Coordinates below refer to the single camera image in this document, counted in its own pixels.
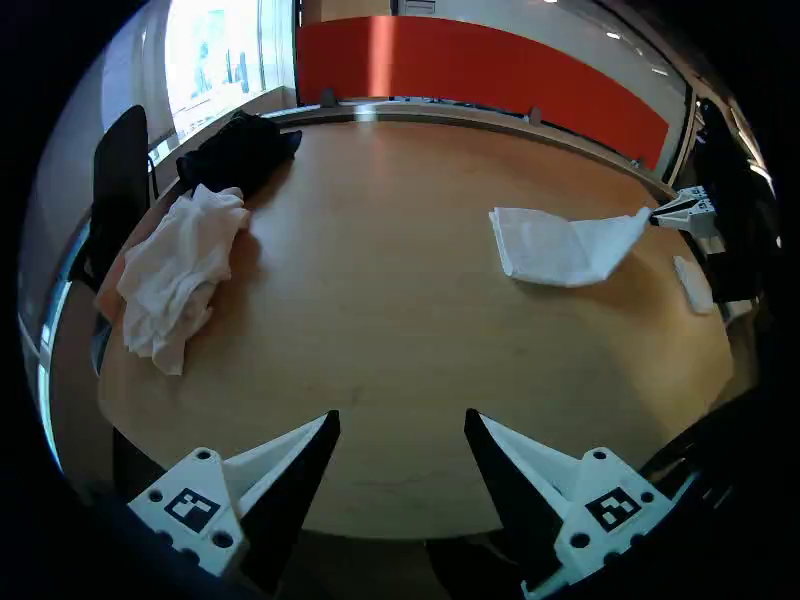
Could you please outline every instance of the crumpled white cloth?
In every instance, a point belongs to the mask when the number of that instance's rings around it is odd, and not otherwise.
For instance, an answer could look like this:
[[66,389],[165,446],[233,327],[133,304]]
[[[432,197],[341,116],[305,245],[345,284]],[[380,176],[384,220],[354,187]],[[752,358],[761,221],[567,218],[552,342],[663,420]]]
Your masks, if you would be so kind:
[[156,230],[125,253],[117,291],[126,300],[125,345],[167,375],[183,373],[186,340],[211,317],[217,283],[230,279],[228,255],[250,212],[242,192],[198,185],[170,207]]
[[607,279],[641,237],[649,216],[644,207],[632,217],[588,221],[527,208],[489,213],[506,275],[565,287]]

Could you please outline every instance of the black cloth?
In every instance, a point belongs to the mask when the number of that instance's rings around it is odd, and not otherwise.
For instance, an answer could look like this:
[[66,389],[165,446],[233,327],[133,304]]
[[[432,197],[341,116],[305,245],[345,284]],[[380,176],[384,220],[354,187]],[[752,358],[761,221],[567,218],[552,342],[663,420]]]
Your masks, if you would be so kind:
[[197,150],[178,159],[178,176],[192,191],[200,183],[212,192],[238,187],[247,198],[294,157],[302,137],[301,131],[281,134],[269,119],[239,110]]

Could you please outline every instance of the small white cloth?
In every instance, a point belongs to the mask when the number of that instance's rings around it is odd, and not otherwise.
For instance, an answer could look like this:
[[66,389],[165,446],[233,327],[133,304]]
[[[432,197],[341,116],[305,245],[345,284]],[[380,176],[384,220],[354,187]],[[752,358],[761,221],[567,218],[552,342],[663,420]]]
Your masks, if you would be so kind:
[[489,213],[503,272],[509,277],[565,287],[603,281],[641,237],[650,216],[567,221],[526,208]]
[[700,265],[682,256],[673,256],[672,259],[692,310],[698,315],[707,315],[714,309],[714,295]]
[[230,279],[228,255],[250,213],[242,192],[198,185],[170,207],[156,230],[125,253],[117,290],[126,300],[125,345],[167,375],[183,372],[183,350],[211,316],[217,283]]

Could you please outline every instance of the screw hole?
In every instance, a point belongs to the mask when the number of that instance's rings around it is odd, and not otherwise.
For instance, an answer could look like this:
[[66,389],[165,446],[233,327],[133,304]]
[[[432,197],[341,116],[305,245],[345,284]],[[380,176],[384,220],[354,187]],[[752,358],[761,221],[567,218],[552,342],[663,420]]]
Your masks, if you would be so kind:
[[200,564],[200,557],[197,556],[197,552],[195,552],[194,550],[189,550],[188,548],[184,548],[183,550],[181,550],[181,555],[193,565]]
[[569,539],[573,548],[586,548],[589,545],[589,536],[585,533],[576,533]]
[[218,546],[220,548],[230,548],[231,546],[233,546],[233,538],[224,531],[216,532],[211,537],[211,541],[214,542],[215,546]]
[[169,544],[170,546],[172,545],[172,536],[166,531],[156,531],[156,537],[162,542]]

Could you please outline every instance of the black chair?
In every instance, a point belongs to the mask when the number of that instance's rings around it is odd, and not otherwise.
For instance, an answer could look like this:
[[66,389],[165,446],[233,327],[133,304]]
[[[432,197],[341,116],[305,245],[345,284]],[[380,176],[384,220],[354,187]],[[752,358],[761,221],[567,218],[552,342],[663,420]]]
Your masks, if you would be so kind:
[[[94,153],[89,236],[68,279],[81,281],[95,294],[128,236],[149,208],[147,190],[147,118],[139,105],[129,108],[103,135]],[[153,191],[155,171],[153,171]],[[92,336],[91,359],[99,375],[111,323],[99,315]]]

